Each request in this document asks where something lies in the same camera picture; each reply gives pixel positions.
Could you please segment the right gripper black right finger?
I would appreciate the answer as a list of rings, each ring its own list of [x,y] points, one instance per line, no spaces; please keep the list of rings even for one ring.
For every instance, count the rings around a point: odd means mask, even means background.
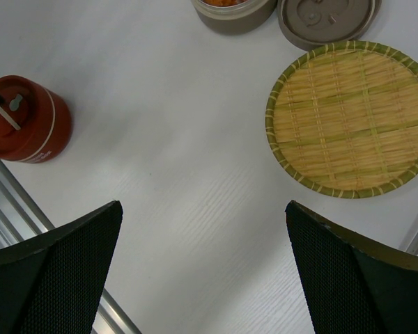
[[[294,200],[286,226],[316,333],[418,333],[418,256]]]

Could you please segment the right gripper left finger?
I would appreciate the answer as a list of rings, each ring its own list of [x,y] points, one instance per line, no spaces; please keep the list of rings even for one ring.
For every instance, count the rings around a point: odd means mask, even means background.
[[[112,201],[0,249],[0,333],[90,333],[121,224]]]

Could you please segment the red round lid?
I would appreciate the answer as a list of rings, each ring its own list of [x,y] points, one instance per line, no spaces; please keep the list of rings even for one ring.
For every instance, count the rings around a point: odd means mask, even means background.
[[[43,142],[52,123],[52,104],[42,86],[19,76],[0,78],[2,108],[20,126],[0,115],[0,158],[19,160]]]

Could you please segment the red-banded metal tin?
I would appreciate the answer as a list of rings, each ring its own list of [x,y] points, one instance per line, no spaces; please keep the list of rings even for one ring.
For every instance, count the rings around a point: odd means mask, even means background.
[[[43,88],[52,104],[52,123],[49,133],[44,135],[43,142],[38,144],[30,153],[22,159],[8,161],[26,162],[37,164],[53,159],[62,152],[70,140],[72,133],[72,116],[66,103],[55,93]]]

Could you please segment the orange fried food piece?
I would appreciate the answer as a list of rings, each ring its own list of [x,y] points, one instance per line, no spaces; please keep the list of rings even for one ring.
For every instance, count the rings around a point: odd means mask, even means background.
[[[231,7],[244,3],[246,0],[203,0],[204,3],[214,7]]]

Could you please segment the round bamboo plate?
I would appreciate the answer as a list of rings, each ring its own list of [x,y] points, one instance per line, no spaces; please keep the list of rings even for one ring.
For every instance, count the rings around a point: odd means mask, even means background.
[[[265,132],[278,164],[312,191],[398,189],[418,175],[418,62],[369,41],[309,51],[274,84]]]

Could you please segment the brown round lid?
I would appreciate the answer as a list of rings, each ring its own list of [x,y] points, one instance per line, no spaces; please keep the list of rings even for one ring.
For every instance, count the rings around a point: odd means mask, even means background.
[[[369,29],[380,9],[374,0],[279,1],[281,32],[296,47],[311,51],[322,45],[356,40]]]

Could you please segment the brown-banded metal tin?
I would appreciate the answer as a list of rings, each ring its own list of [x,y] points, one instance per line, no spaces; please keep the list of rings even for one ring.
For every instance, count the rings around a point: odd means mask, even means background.
[[[235,1],[231,6],[214,6],[208,1],[191,1],[200,20],[222,35],[240,35],[262,25],[274,12],[277,1]]]

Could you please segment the aluminium mounting rail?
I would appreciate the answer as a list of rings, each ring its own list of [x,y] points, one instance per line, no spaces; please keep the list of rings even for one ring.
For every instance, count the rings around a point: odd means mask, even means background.
[[[0,161],[0,249],[53,230],[55,226]],[[92,333],[140,333],[111,294],[104,290]]]

